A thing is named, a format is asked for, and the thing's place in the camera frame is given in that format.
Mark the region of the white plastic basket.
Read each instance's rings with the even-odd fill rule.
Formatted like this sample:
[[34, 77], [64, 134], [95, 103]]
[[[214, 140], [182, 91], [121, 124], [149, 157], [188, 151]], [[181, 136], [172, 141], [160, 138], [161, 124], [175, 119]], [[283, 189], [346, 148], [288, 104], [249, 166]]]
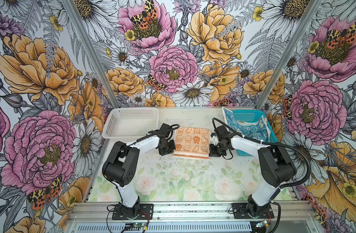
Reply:
[[159, 111], [154, 107], [128, 107], [111, 110], [102, 137], [109, 140], [135, 140], [158, 128]]

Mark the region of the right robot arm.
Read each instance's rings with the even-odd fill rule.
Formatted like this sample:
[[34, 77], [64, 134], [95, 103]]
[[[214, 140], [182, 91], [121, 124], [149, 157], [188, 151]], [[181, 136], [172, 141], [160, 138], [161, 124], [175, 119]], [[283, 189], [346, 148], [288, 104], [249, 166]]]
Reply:
[[283, 185], [297, 173], [285, 147], [246, 137], [238, 132], [230, 133], [223, 125], [214, 129], [212, 137], [216, 137], [218, 142], [210, 144], [210, 157], [225, 156], [230, 150], [241, 150], [258, 158], [262, 180], [256, 191], [249, 196], [246, 206], [239, 211], [244, 211], [249, 218], [261, 217], [270, 208]]

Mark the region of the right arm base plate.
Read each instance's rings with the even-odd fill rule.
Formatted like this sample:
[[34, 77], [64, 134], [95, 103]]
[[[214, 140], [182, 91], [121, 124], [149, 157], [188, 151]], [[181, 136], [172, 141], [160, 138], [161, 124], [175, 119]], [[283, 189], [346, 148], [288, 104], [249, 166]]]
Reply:
[[231, 211], [235, 219], [273, 219], [271, 205], [257, 206], [251, 203], [232, 203]]

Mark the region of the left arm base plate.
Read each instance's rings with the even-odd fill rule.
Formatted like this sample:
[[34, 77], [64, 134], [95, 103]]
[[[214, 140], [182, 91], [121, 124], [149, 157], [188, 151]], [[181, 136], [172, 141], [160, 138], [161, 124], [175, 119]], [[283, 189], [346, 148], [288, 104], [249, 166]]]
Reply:
[[116, 206], [112, 220], [151, 220], [153, 218], [154, 205], [151, 203], [136, 204], [133, 208], [124, 205]]

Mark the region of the orange patterned towel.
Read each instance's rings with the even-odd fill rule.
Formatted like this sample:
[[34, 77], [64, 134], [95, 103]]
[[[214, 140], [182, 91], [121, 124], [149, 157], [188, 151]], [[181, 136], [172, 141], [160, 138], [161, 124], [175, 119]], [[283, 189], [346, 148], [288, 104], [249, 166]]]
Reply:
[[173, 156], [210, 160], [210, 134], [210, 129], [180, 126], [174, 135]]

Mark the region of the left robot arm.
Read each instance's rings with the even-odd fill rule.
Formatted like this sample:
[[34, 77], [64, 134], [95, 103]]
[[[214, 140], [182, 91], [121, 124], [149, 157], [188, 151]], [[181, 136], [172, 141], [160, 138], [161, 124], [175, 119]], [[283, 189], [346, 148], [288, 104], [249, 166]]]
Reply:
[[178, 124], [168, 125], [163, 123], [160, 129], [149, 131], [147, 135], [136, 139], [134, 142], [116, 142], [111, 152], [103, 163], [102, 175], [107, 181], [115, 185], [121, 200], [114, 207], [113, 220], [136, 219], [147, 214], [147, 209], [153, 210], [153, 204], [141, 205], [132, 180], [136, 175], [139, 157], [151, 150], [157, 149], [159, 155], [172, 154], [176, 149], [173, 140], [174, 131], [180, 127]]

